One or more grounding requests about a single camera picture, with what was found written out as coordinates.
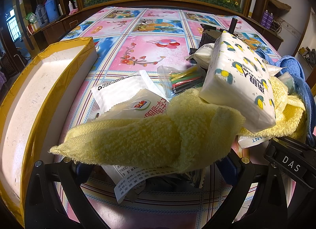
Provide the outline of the white desiccant sachet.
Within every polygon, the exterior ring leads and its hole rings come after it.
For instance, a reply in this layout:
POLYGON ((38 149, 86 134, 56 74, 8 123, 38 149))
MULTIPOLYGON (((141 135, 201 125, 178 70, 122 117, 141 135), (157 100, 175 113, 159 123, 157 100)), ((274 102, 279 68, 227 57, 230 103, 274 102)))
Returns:
POLYGON ((262 136, 256 136, 256 137, 249 137, 249 136, 242 136, 240 135, 238 137, 238 144, 241 146, 242 149, 250 148, 255 145, 259 145, 265 141, 269 141, 270 137, 262 137, 262 136))

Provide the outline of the white tissue pack lemon print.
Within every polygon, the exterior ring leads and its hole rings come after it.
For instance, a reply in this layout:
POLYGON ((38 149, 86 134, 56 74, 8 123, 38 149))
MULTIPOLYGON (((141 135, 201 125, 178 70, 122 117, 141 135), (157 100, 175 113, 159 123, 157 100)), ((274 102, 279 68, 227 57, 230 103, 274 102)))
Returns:
POLYGON ((244 127, 252 133, 276 124, 267 66, 247 44, 227 31, 215 41, 200 97, 238 110, 245 117, 244 127))

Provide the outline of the blue terry towel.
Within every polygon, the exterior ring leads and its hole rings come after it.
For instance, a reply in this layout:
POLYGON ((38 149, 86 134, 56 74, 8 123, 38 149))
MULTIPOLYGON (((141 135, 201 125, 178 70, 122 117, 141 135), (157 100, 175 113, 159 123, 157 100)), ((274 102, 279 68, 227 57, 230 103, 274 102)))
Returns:
POLYGON ((294 57, 289 55, 285 55, 281 59, 278 59, 276 62, 274 62, 272 58, 261 49, 257 49, 256 53, 261 58, 265 59, 270 65, 282 68, 282 70, 279 72, 280 75, 288 72, 292 76, 295 83, 296 93, 303 100, 307 112, 306 143, 311 147, 315 147, 315 136, 313 134, 315 128, 315 100, 309 85, 305 81, 305 75, 302 66, 294 57))

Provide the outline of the yellow terry towel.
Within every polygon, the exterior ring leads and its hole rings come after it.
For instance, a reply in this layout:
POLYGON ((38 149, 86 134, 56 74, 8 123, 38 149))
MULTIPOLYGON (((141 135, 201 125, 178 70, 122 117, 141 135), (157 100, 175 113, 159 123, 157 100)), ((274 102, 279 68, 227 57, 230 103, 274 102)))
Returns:
POLYGON ((260 132, 245 129, 239 111, 208 104, 199 97, 200 89, 192 88, 175 96, 161 114, 80 124, 49 151, 85 164, 167 166, 183 173, 224 158, 237 135, 305 140, 307 115, 302 99, 289 95, 278 78, 272 77, 271 83, 276 125, 260 132))

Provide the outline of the white long red-lettered packet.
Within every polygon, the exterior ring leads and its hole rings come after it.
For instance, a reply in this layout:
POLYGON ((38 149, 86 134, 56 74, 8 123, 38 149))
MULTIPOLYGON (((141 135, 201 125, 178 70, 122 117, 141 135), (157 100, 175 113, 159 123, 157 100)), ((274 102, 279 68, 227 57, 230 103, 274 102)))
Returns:
POLYGON ((201 68, 208 69, 211 62, 215 43, 207 43, 190 54, 186 60, 195 61, 201 68))

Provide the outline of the Dole dried plum packet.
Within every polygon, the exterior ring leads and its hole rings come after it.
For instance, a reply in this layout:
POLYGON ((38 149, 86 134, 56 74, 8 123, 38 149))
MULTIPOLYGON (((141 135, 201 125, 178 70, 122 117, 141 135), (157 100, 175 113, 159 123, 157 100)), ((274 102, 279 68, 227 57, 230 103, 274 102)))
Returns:
POLYGON ((140 90, 128 101, 114 105, 110 110, 99 115, 95 121, 104 119, 147 118, 164 113, 169 101, 148 89, 140 90))

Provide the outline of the white foam tray yellow tape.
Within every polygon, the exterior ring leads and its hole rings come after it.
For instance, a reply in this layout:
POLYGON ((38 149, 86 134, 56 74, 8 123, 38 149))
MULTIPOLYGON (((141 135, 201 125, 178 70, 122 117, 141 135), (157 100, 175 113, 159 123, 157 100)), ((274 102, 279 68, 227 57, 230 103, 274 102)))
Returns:
POLYGON ((1 199, 20 224, 33 165, 51 162, 68 112, 97 60, 94 41, 49 45, 32 59, 1 103, 1 199))

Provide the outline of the white flat pouch recycling mark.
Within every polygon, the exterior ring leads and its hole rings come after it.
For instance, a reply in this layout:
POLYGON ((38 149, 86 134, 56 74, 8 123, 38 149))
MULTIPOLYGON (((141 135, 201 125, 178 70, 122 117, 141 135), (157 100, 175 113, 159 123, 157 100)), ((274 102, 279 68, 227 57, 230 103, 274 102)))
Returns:
POLYGON ((130 100, 142 89, 148 89, 162 98, 166 97, 145 70, 137 71, 114 81, 101 83, 94 86, 91 91, 102 114, 113 106, 130 100))

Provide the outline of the purple bottles on shelf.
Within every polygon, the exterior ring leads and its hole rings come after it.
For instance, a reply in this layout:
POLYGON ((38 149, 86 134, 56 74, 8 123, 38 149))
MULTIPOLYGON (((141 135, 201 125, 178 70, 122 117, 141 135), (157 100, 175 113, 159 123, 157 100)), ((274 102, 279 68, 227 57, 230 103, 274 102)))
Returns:
POLYGON ((262 14, 260 25, 262 25, 266 29, 270 29, 273 19, 274 19, 273 14, 268 12, 268 10, 265 10, 262 14))

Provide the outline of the clear bag of coloured sticks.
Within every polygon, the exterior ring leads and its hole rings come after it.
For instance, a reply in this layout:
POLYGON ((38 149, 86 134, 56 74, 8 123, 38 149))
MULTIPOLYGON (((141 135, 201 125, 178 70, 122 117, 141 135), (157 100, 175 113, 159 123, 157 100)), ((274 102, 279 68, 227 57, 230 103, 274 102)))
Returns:
POLYGON ((157 68, 157 73, 169 100, 187 89, 201 87, 206 76, 205 70, 199 65, 194 65, 184 71, 160 66, 157 68))

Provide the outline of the black metal motor part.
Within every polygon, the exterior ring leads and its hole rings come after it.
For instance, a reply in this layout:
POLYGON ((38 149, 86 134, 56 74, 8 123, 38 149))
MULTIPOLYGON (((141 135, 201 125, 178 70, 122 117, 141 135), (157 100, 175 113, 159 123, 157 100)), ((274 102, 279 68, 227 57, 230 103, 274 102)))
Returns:
MULTIPOLYGON (((236 18, 232 18, 228 29, 228 32, 230 34, 234 34, 237 22, 238 20, 236 18)), ((202 27, 202 36, 198 48, 202 47, 205 44, 215 43, 215 41, 221 36, 222 32, 224 31, 224 29, 222 28, 217 30, 216 27, 206 24, 200 24, 200 26, 202 27)), ((189 54, 194 54, 198 50, 198 48, 190 48, 189 54)))

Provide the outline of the colourful patterned tablecloth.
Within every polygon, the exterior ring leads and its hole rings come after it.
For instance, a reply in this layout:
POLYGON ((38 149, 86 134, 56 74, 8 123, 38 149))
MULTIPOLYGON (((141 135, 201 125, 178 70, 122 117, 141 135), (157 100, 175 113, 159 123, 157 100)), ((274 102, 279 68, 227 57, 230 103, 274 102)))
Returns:
MULTIPOLYGON (((82 23, 72 22, 65 38, 92 37, 98 59, 77 92, 63 131, 91 120, 96 103, 92 87, 146 70, 159 82, 161 65, 185 70, 191 48, 198 47, 202 24, 228 28, 231 17, 178 9, 106 7, 82 23)), ((97 166, 81 185, 111 228, 202 228, 226 199, 231 187, 215 165, 206 170, 202 188, 175 176, 151 178, 138 198, 117 203, 115 183, 97 166)))

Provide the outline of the blue water jug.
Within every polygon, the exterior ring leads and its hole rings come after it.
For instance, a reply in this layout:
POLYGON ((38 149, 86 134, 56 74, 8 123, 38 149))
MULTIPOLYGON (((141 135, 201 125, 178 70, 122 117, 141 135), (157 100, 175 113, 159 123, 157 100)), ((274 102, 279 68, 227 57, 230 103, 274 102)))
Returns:
POLYGON ((55 0, 46 0, 45 9, 49 22, 53 22, 59 17, 58 7, 55 0))

